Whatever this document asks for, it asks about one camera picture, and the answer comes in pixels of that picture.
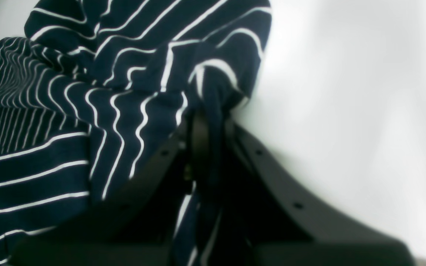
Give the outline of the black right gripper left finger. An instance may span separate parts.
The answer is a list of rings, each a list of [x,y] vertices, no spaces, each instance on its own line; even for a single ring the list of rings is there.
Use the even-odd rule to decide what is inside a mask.
[[[174,237],[194,192],[194,155],[208,140],[204,111],[187,115],[117,192],[48,232],[27,237],[10,266],[176,266]]]

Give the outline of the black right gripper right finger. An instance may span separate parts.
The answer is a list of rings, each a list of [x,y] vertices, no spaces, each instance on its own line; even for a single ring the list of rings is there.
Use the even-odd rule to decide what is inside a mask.
[[[224,123],[227,205],[254,266],[414,266],[407,246],[301,185],[265,145]]]

